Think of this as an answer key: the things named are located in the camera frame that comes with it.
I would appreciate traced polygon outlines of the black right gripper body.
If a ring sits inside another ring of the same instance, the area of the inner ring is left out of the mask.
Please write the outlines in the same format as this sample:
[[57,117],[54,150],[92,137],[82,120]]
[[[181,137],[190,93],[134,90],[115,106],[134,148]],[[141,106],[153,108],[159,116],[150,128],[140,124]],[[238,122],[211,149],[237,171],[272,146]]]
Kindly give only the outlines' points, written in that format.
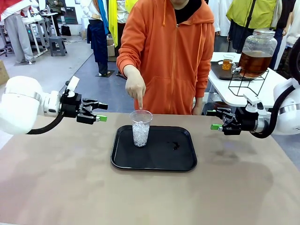
[[236,135],[240,135],[241,131],[252,132],[255,130],[256,121],[258,120],[257,112],[248,112],[245,107],[237,107],[235,110],[236,119],[238,121],[238,131]]

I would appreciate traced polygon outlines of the person's left hand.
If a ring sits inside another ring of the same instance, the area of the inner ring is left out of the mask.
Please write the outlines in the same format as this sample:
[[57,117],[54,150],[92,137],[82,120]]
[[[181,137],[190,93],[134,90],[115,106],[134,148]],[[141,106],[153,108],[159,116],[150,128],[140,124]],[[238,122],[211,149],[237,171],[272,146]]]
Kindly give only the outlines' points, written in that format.
[[202,97],[196,97],[195,98],[195,104],[192,109],[192,115],[201,115],[202,114],[202,104],[203,104],[203,98]]

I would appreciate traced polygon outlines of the person's right hand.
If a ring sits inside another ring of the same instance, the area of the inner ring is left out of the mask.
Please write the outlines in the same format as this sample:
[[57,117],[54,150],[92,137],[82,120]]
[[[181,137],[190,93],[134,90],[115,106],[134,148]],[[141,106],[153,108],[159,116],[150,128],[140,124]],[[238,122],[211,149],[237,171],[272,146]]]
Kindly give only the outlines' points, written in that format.
[[140,71],[133,65],[126,65],[123,69],[127,77],[125,89],[130,97],[137,100],[138,109],[143,109],[143,97],[146,92],[146,85]]

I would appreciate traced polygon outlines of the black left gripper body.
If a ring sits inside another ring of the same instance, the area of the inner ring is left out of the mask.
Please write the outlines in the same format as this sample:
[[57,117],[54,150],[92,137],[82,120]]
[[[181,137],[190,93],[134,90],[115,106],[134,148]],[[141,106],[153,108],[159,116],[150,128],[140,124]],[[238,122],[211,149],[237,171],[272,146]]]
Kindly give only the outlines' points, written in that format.
[[76,117],[80,111],[80,105],[82,103],[82,95],[75,93],[73,97],[67,97],[66,94],[62,94],[60,98],[60,111],[63,117]]

